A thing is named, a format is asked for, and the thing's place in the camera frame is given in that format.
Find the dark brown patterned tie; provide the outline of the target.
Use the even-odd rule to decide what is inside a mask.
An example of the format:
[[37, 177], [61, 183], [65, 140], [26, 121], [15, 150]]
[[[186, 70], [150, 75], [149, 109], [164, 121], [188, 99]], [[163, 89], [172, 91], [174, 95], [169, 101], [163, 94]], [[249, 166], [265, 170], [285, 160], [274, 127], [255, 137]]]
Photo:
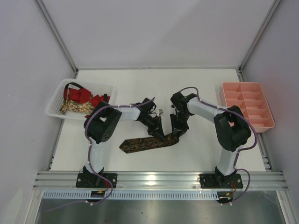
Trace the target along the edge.
[[124, 140], [119, 149], [126, 154], [147, 151], [151, 149], [170, 147], [179, 143], [178, 137], [173, 137], [172, 134], [165, 136], [165, 140], [160, 140], [155, 137], [136, 138]]

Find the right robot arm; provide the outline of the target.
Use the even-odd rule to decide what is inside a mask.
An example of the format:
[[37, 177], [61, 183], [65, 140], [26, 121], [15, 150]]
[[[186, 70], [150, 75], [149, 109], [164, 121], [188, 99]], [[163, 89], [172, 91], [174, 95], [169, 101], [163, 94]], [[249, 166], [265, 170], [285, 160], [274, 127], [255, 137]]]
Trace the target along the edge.
[[175, 108], [175, 113], [170, 115], [174, 138], [180, 138], [189, 130], [187, 121], [190, 116], [198, 115], [214, 124], [222, 150], [211, 185], [225, 187], [236, 175], [234, 163], [237, 151], [251, 136], [251, 130], [241, 109], [235, 105], [229, 108], [213, 105], [194, 93], [184, 96], [177, 92], [172, 95], [171, 102]]

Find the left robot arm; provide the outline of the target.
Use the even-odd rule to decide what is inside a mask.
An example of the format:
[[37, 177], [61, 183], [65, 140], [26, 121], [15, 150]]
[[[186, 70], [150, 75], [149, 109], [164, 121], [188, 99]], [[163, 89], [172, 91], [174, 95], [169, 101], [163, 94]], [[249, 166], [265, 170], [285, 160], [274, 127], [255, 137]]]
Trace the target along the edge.
[[88, 161], [83, 167], [82, 183], [88, 187], [98, 187], [103, 179], [103, 143], [108, 141], [120, 121], [139, 121], [145, 125], [148, 135], [165, 141], [160, 116], [152, 117], [155, 110], [154, 99], [145, 98], [141, 103], [131, 105], [110, 105], [102, 101], [92, 111], [84, 123], [85, 137], [89, 140]]

